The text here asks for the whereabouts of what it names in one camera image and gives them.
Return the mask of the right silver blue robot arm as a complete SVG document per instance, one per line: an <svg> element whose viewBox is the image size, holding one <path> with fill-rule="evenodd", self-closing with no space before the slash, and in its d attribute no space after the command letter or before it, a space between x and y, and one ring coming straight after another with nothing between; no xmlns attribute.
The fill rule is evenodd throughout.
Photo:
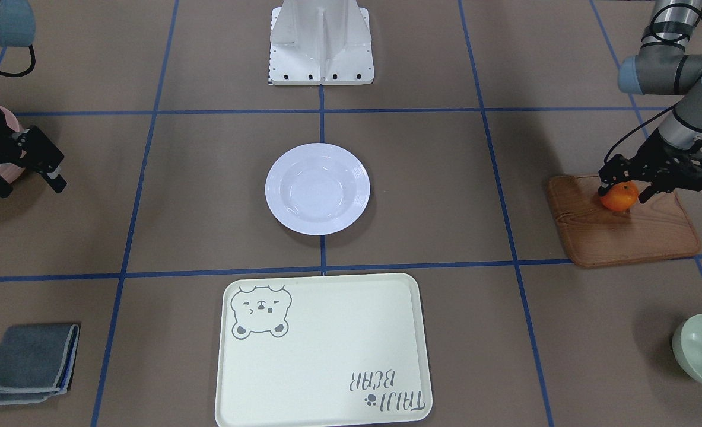
<svg viewBox="0 0 702 427"><path fill-rule="evenodd" d="M27 1L0 1L0 47L26 47L30 52L30 65L24 71L1 71L1 77L19 78L28 75L36 65L33 48L36 20ZM64 154L39 127L17 129L7 121L6 110L0 106L0 167L12 165L39 174L56 193L66 189L61 175ZM12 178L0 171L0 197L12 192Z"/></svg>

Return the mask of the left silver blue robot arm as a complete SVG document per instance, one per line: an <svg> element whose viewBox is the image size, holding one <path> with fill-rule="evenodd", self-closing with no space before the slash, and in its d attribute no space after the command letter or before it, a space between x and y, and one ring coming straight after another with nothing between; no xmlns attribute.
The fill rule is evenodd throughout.
<svg viewBox="0 0 702 427"><path fill-rule="evenodd" d="M702 191L702 54L685 51L698 25L702 1L655 2L638 54L620 65L618 86L678 100L657 114L662 121L632 157L609 149L598 173L600 197L630 181L646 183L641 203L676 189Z"/></svg>

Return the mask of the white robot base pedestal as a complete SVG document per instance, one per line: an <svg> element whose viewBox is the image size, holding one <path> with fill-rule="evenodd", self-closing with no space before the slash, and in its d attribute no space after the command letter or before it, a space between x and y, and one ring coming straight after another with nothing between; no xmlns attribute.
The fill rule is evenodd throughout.
<svg viewBox="0 0 702 427"><path fill-rule="evenodd" d="M285 1L270 20L268 82L368 85L375 79L370 17L356 1Z"/></svg>

